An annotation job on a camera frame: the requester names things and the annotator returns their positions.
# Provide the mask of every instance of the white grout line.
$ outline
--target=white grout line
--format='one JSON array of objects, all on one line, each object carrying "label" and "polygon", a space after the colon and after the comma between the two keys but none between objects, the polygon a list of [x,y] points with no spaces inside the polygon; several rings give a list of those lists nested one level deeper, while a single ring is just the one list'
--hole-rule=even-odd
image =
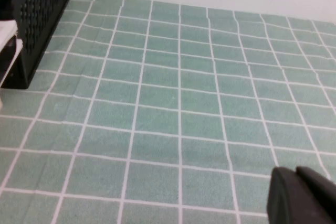
[{"label": "white grout line", "polygon": [[183,205],[183,192],[182,192],[182,98],[181,98],[181,5],[178,5],[178,11],[179,11],[179,21],[178,21],[178,76],[179,76],[179,85],[178,85],[178,107],[179,107],[179,117],[178,117],[178,139],[179,139],[179,149],[178,149],[178,171],[179,171],[179,181],[178,181],[178,203],[179,203],[179,213],[178,213],[178,224],[183,224],[183,209],[182,209],[182,205]]},{"label": "white grout line", "polygon": [[[10,193],[19,193],[19,194],[38,194],[44,196],[52,196],[52,197],[60,197],[60,193],[54,193],[50,191],[41,191],[41,190],[26,190],[26,189],[18,189],[18,188],[8,188],[6,187],[4,191]],[[93,195],[80,195],[80,194],[64,194],[65,198],[72,199],[88,199],[88,200],[99,200],[99,201],[107,201],[107,202],[120,202],[119,198],[107,198],[107,197],[99,197]],[[144,200],[133,200],[133,199],[125,199],[126,203],[129,204],[138,204],[138,205],[147,205],[147,206],[159,206],[159,207],[170,207],[170,208],[178,208],[178,204],[169,204],[169,203],[161,203],[155,201],[144,201]],[[183,205],[183,209],[188,210],[199,210],[199,211],[208,211],[208,212],[220,212],[224,214],[234,214],[233,210],[219,209],[219,208],[208,208],[208,207],[198,207],[198,206],[189,206]],[[259,216],[266,218],[267,215],[261,212],[239,212],[240,215],[244,216]]]},{"label": "white grout line", "polygon": [[150,23],[151,23],[152,11],[153,11],[153,1],[151,1],[151,7],[150,7],[150,12],[149,12],[149,17],[148,17],[146,39],[145,39],[143,56],[142,56],[142,63],[141,63],[141,70],[140,70],[138,91],[136,93],[137,95],[136,95],[134,115],[133,115],[133,122],[132,122],[132,132],[131,132],[131,137],[130,137],[129,149],[128,149],[128,153],[127,153],[127,162],[126,162],[126,167],[125,167],[124,179],[123,179],[123,183],[122,183],[121,201],[120,201],[120,206],[119,206],[119,211],[118,211],[117,224],[121,224],[122,212],[123,212],[124,201],[125,201],[125,196],[126,196],[126,189],[127,189],[127,183],[128,183],[128,174],[129,174],[129,169],[130,169],[130,160],[131,160],[131,155],[132,155],[132,147],[133,147],[134,134],[135,134],[134,131],[135,131],[135,126],[137,124],[136,120],[137,120],[137,115],[138,115],[138,107],[139,107],[139,99],[140,99],[140,92],[141,92],[141,84],[142,84],[143,70],[144,70],[144,65],[145,65],[145,56],[146,56],[146,49],[147,49],[147,43],[148,43],[149,28],[150,28]]},{"label": "white grout line", "polygon": [[76,31],[76,34],[75,34],[75,36],[73,37],[73,39],[71,40],[71,42],[70,42],[70,44],[69,44],[69,46],[68,46],[68,48],[67,48],[67,51],[65,52],[65,54],[64,54],[64,56],[63,56],[62,62],[61,62],[61,64],[60,64],[59,68],[58,68],[58,71],[57,71],[57,73],[56,73],[56,75],[55,75],[55,78],[54,78],[53,82],[51,83],[51,85],[50,85],[48,91],[47,91],[47,92],[45,93],[45,95],[43,96],[43,98],[42,98],[42,100],[41,100],[41,103],[40,103],[40,105],[39,105],[39,108],[38,108],[38,110],[37,110],[37,112],[36,112],[36,115],[35,115],[34,119],[31,121],[31,123],[30,123],[30,125],[29,125],[29,127],[28,127],[28,129],[27,129],[27,131],[26,131],[26,133],[25,133],[25,135],[24,135],[24,137],[23,137],[23,139],[22,139],[22,142],[21,142],[20,147],[19,147],[19,151],[16,152],[15,157],[14,157],[12,163],[10,164],[10,167],[9,167],[7,173],[6,173],[6,176],[4,177],[4,179],[3,179],[2,183],[1,183],[1,187],[0,187],[0,196],[1,196],[2,192],[3,192],[3,189],[6,187],[6,184],[7,184],[8,180],[9,180],[9,177],[10,177],[10,175],[11,175],[12,172],[13,172],[14,166],[15,166],[17,160],[19,159],[21,150],[24,148],[24,146],[25,146],[25,144],[26,144],[26,141],[27,141],[27,139],[28,139],[28,136],[29,136],[31,130],[33,129],[33,127],[34,127],[34,125],[35,125],[35,123],[36,123],[38,117],[40,116],[40,114],[41,114],[41,112],[42,112],[42,108],[43,108],[43,106],[44,106],[44,103],[45,103],[45,101],[46,101],[48,95],[51,93],[51,91],[52,91],[52,89],[53,89],[53,87],[54,87],[54,85],[55,85],[55,83],[56,83],[56,81],[57,81],[57,79],[58,79],[59,73],[60,73],[61,70],[62,70],[62,67],[63,67],[63,65],[64,65],[64,63],[65,63],[65,61],[66,61],[66,59],[67,59],[67,56],[68,56],[68,54],[69,54],[69,51],[70,51],[70,49],[71,49],[73,43],[75,42],[75,38],[76,38],[76,36],[78,35],[79,30],[80,30],[82,24],[84,24],[84,21],[85,21],[86,17],[88,16],[88,14],[89,14],[89,12],[90,12],[90,10],[91,10],[91,7],[92,7],[92,5],[93,5],[93,2],[94,2],[94,0],[91,1],[88,11],[86,12],[86,14],[85,14],[85,16],[84,16],[82,22],[81,22],[80,25],[78,26],[77,31]]},{"label": "white grout line", "polygon": [[[121,12],[121,8],[122,8],[122,6],[123,6],[123,3],[124,3],[124,0],[123,0],[123,2],[122,2],[122,5],[120,6],[119,14],[120,14],[120,12]],[[119,20],[119,19],[117,18],[117,20],[116,20],[116,22],[115,22],[115,26],[117,26],[117,24],[118,24],[118,20]],[[78,149],[79,149],[79,146],[80,146],[80,144],[81,144],[81,141],[82,141],[82,139],[83,139],[84,131],[85,131],[86,125],[87,125],[88,120],[89,120],[89,116],[90,116],[90,113],[91,113],[91,110],[92,110],[92,106],[93,106],[93,103],[94,103],[94,99],[95,99],[95,97],[96,97],[96,95],[97,95],[98,87],[99,87],[100,80],[101,80],[101,77],[102,77],[103,72],[104,72],[104,68],[105,68],[105,65],[106,65],[106,59],[107,59],[107,57],[108,57],[108,55],[109,55],[109,51],[110,51],[111,46],[112,46],[112,41],[113,41],[114,35],[115,35],[115,32],[113,32],[112,37],[111,37],[111,39],[110,39],[110,44],[109,44],[108,50],[107,50],[107,52],[106,52],[106,55],[105,55],[105,58],[104,58],[104,62],[103,62],[102,67],[101,67],[101,71],[100,71],[100,74],[99,74],[99,79],[98,79],[98,81],[97,81],[97,84],[96,84],[96,87],[95,87],[95,91],[94,91],[94,93],[93,93],[92,100],[91,100],[91,102],[90,102],[90,105],[89,105],[89,108],[88,108],[88,112],[87,112],[87,114],[86,114],[86,117],[85,117],[85,120],[84,120],[84,124],[83,124],[83,126],[82,126],[82,129],[81,129],[81,132],[80,132],[80,135],[79,135],[78,142],[77,142],[77,144],[76,144],[76,146],[75,146],[75,149],[74,149],[74,151],[73,151],[74,153],[73,153],[73,155],[72,155],[72,157],[71,157],[70,165],[69,165],[69,168],[68,168],[68,171],[67,171],[67,175],[66,175],[66,178],[65,178],[63,187],[62,187],[61,196],[60,196],[60,198],[59,198],[59,200],[58,200],[58,202],[57,202],[56,210],[55,210],[53,219],[52,219],[52,221],[51,221],[51,224],[55,224],[56,221],[57,221],[58,214],[59,214],[59,211],[60,211],[60,208],[61,208],[63,199],[64,199],[64,194],[66,193],[66,190],[67,190],[67,187],[68,187],[68,183],[69,183],[69,179],[70,179],[70,175],[71,175],[71,172],[72,172],[72,168],[73,168],[73,166],[74,166],[74,162],[75,162],[75,159],[76,159],[76,153],[77,153],[77,151],[78,151]]]},{"label": "white grout line", "polygon": [[[264,23],[264,27],[265,27],[266,36],[267,36],[267,38],[268,38],[268,31],[267,31],[266,23]],[[272,46],[272,44],[270,43],[269,40],[268,40],[268,42],[269,42],[269,45],[270,45],[271,49],[273,50],[273,46]],[[276,55],[274,52],[273,52],[273,54],[274,54],[275,60],[277,61],[278,66],[280,66],[280,62],[279,62],[279,60],[278,60],[278,58],[277,58],[277,55]],[[294,97],[294,95],[293,95],[293,92],[292,92],[292,90],[291,90],[291,87],[290,87],[290,85],[289,85],[289,82],[288,82],[288,79],[287,79],[287,76],[286,76],[284,70],[282,70],[282,74],[283,74],[284,79],[285,79],[285,81],[286,81],[286,85],[287,85],[288,91],[289,91],[289,93],[290,93],[290,96],[291,96],[293,102],[295,103],[295,107],[296,107],[296,109],[297,109],[297,111],[298,111],[298,113],[299,113],[299,115],[300,115],[301,121],[303,122],[304,128],[305,128],[306,133],[307,133],[307,135],[308,135],[308,138],[309,138],[309,140],[310,140],[310,143],[311,143],[311,145],[312,145],[312,147],[313,147],[313,149],[314,149],[314,151],[315,151],[315,153],[316,153],[316,155],[317,155],[317,158],[318,158],[318,160],[319,160],[319,163],[320,163],[320,165],[321,165],[323,171],[326,173],[327,177],[330,179],[330,174],[328,173],[328,171],[326,170],[326,168],[325,168],[324,165],[323,165],[323,162],[322,162],[322,159],[321,159],[320,154],[319,154],[319,152],[318,152],[318,149],[317,149],[317,147],[316,147],[316,145],[315,145],[315,143],[314,143],[313,138],[312,138],[311,135],[310,135],[308,126],[307,126],[307,124],[306,124],[306,121],[305,121],[305,119],[304,119],[302,113],[301,113],[301,110],[300,110],[300,108],[299,108],[299,105],[298,105],[297,102],[296,102],[296,99],[295,99],[295,97]]]},{"label": "white grout line", "polygon": [[231,157],[230,157],[229,146],[228,146],[228,143],[227,143],[227,135],[226,135],[225,124],[224,124],[221,95],[219,94],[219,85],[218,85],[218,77],[217,77],[217,70],[216,70],[216,62],[214,60],[214,52],[213,52],[212,40],[211,40],[211,22],[210,22],[210,19],[208,17],[208,8],[206,8],[206,18],[208,19],[208,34],[209,34],[210,51],[211,51],[211,57],[212,57],[212,60],[213,60],[213,68],[214,68],[214,74],[215,74],[214,78],[215,78],[215,84],[216,84],[219,113],[221,115],[221,117],[220,117],[221,121],[220,122],[221,122],[221,125],[222,125],[222,132],[223,132],[223,138],[224,138],[223,148],[225,149],[227,161],[228,161],[228,164],[229,164],[232,196],[233,196],[233,203],[234,203],[234,208],[235,208],[234,213],[236,214],[237,224],[240,224],[240,215],[239,215],[239,206],[238,206],[238,199],[237,199],[237,193],[236,193],[235,177],[234,177],[234,173],[233,173],[233,165],[232,165],[232,161],[231,161]]},{"label": "white grout line", "polygon": [[[240,34],[239,34],[239,32],[240,32],[239,22],[236,19],[235,12],[233,11],[232,13],[233,13],[233,18],[234,18],[234,20],[237,23],[237,32],[238,32],[239,44],[240,44],[240,46],[242,48],[242,53],[243,53],[243,56],[244,56],[244,60],[245,60],[245,62],[247,64],[247,59],[246,59],[245,51],[243,49],[243,43],[242,43],[242,40],[241,40]],[[268,143],[269,143],[269,146],[271,147],[271,152],[272,152],[273,160],[274,160],[275,165],[279,166],[278,158],[277,158],[277,155],[275,154],[275,150],[274,150],[274,147],[273,147],[272,138],[271,138],[271,136],[270,136],[270,134],[268,132],[268,127],[267,127],[267,124],[266,124],[266,121],[265,121],[264,113],[262,111],[261,104],[260,104],[260,101],[259,101],[259,98],[258,98],[256,86],[254,84],[254,80],[252,79],[253,75],[252,75],[250,66],[247,66],[247,69],[248,69],[248,73],[249,73],[250,78],[251,78],[251,84],[252,84],[252,88],[253,88],[253,93],[254,93],[254,96],[255,96],[257,104],[258,104],[258,110],[259,110],[259,113],[260,113],[261,120],[263,122],[262,124],[264,125],[264,129],[265,129],[265,133],[266,133],[266,136],[267,136],[267,139],[268,139]]]}]

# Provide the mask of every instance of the black basket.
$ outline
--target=black basket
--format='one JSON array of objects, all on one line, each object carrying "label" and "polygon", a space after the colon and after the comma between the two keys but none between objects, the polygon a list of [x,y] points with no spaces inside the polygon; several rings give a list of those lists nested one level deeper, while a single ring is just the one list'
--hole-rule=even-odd
[{"label": "black basket", "polygon": [[17,22],[23,48],[4,88],[26,89],[69,0],[11,0],[10,12]]}]

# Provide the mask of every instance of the black plastic crate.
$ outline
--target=black plastic crate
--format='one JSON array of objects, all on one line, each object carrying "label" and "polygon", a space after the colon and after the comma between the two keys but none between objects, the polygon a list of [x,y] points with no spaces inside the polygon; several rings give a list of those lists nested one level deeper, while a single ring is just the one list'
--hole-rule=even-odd
[{"label": "black plastic crate", "polygon": [[23,48],[4,88],[26,89],[69,0],[11,0],[3,15],[14,18]]}]

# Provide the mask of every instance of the black object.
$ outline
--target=black object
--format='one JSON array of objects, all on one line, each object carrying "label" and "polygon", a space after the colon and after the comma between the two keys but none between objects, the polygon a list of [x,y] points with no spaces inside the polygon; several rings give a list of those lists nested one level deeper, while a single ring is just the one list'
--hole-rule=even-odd
[{"label": "black object", "polygon": [[16,20],[18,38],[23,42],[21,53],[3,87],[26,89],[69,0],[0,1],[0,17]]},{"label": "black object", "polygon": [[274,168],[267,213],[270,224],[335,224],[336,185],[308,167]]}]

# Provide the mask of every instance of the black plastic item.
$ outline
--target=black plastic item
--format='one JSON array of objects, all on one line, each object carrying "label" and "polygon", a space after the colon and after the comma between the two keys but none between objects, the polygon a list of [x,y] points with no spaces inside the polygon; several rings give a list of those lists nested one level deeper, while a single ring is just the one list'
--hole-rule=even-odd
[{"label": "black plastic item", "polygon": [[11,0],[23,48],[4,88],[26,89],[69,0]]},{"label": "black plastic item", "polygon": [[305,181],[284,167],[272,171],[267,214],[270,224],[335,224]]}]

